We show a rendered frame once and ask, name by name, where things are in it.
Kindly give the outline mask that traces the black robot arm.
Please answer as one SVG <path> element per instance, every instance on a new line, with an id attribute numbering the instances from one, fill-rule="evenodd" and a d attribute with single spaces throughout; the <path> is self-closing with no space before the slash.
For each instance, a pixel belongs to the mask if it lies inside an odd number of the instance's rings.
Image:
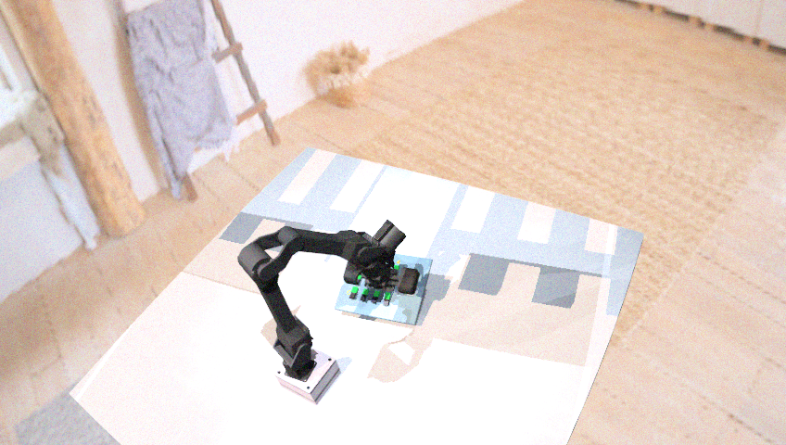
<path id="1" fill-rule="evenodd" d="M 311 360 L 314 338 L 309 328 L 293 316 L 278 285 L 279 272 L 286 268 L 291 257 L 298 251 L 337 256 L 350 262 L 347 270 L 356 278 L 361 274 L 375 277 L 383 270 L 381 258 L 386 258 L 387 264 L 394 268 L 396 248 L 406 237 L 389 220 L 373 236 L 354 230 L 329 234 L 284 226 L 275 233 L 257 237 L 242 248 L 237 256 L 238 263 L 257 285 L 277 323 L 273 348 L 283 359 L 286 376 L 308 382 L 317 365 Z M 264 251 L 281 245 L 284 246 L 274 259 Z"/>

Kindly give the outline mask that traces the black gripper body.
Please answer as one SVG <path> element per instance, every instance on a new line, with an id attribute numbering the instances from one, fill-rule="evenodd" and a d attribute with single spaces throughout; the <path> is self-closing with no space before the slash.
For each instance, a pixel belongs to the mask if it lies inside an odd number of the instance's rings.
<path id="1" fill-rule="evenodd" d="M 381 257 L 380 257 L 381 258 Z M 419 281 L 420 274 L 417 269 L 403 267 L 400 276 L 397 276 L 396 269 L 392 269 L 386 262 L 386 258 L 381 258 L 384 266 L 382 272 L 375 277 L 366 277 L 361 274 L 361 279 L 365 279 L 364 283 L 376 286 L 398 286 L 398 291 L 404 294 L 413 295 Z M 357 279 L 351 274 L 347 267 L 350 262 L 347 261 L 345 270 L 343 272 L 343 279 L 347 284 L 357 285 Z"/>

